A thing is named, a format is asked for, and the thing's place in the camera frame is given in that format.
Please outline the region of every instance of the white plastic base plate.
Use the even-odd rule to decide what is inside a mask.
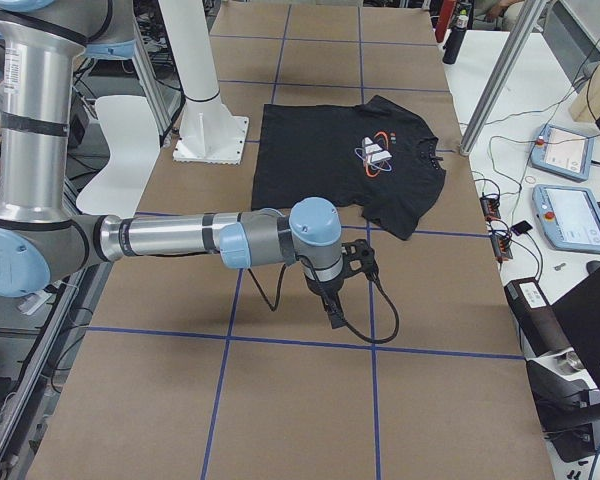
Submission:
[[[216,149],[209,155],[200,155],[194,148],[188,147],[187,137],[178,141],[176,149],[173,152],[173,159],[178,162],[205,162],[205,163],[224,163],[238,165],[242,160],[242,152],[247,140],[249,130],[248,117],[233,117],[240,126],[242,132],[239,137],[227,139],[225,145]]]

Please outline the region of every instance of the white stand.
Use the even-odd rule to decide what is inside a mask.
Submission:
[[[183,91],[187,97],[174,152],[178,161],[238,164],[249,119],[222,103],[200,0],[160,0]]]

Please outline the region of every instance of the black t-shirt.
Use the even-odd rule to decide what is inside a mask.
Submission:
[[[365,137],[388,147],[391,171],[365,170],[355,152]],[[437,142],[422,118],[379,96],[355,107],[265,105],[251,208],[289,208],[306,197],[357,204],[406,240],[444,185]]]

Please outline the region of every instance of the white table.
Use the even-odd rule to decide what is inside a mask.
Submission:
[[[457,62],[454,65],[445,66],[461,128],[471,118],[507,35],[508,33],[505,32],[467,32]],[[565,101],[544,112],[511,117],[502,122],[485,126],[470,155],[472,169],[498,183],[502,192],[516,192],[518,187],[514,182],[494,171],[488,155],[489,140],[496,135],[520,141],[532,140],[552,116],[552,124],[586,135],[598,134],[599,131],[595,125],[576,123],[569,116],[568,108],[575,97],[576,94],[571,91],[569,79],[562,71],[542,35],[532,34],[489,117],[489,122],[503,119],[513,113],[545,110],[546,107],[558,103],[562,99]],[[530,144],[516,144],[502,139],[492,141],[496,168],[517,180],[522,179],[522,192],[517,206],[517,196],[504,196],[501,199],[500,212],[509,225],[521,220],[527,220],[533,225],[534,229],[529,233],[536,240],[544,258],[544,272],[540,285],[548,299],[554,302],[585,278],[587,275],[586,263],[590,260],[600,260],[600,255],[563,252],[550,247],[532,212],[531,192],[533,186],[534,184],[565,186],[578,184],[532,167],[525,170],[529,149]],[[596,138],[594,142],[593,159],[600,162],[600,137]],[[480,178],[480,174],[474,174],[475,178]],[[482,184],[483,182],[477,182],[478,192],[482,191]],[[596,199],[600,200],[600,167],[592,166],[589,180],[580,185],[590,188]],[[488,184],[485,186],[485,192],[492,193],[494,191],[493,186]],[[536,252],[533,243],[525,235],[515,239]],[[512,253],[514,259],[504,262],[502,266],[503,285],[512,279],[533,276],[535,273],[536,264],[529,253],[517,245],[512,246]],[[563,263],[565,265],[559,271],[554,269],[555,266]],[[551,365],[552,363],[554,362],[549,358],[543,359],[543,364]],[[579,378],[585,378],[593,385],[586,372],[579,374]],[[565,464],[549,443],[548,448],[556,479],[565,478],[572,469],[583,470],[580,478],[587,478],[588,469],[586,471],[584,469],[588,466],[579,467],[577,463]],[[600,460],[594,478],[600,480]]]

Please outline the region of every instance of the white tablet with blue border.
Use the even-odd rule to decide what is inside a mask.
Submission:
[[[533,206],[554,248],[600,253],[600,208],[591,190],[536,185]]]
[[[589,178],[593,139],[566,128],[545,125],[531,149],[531,165],[583,182]]]

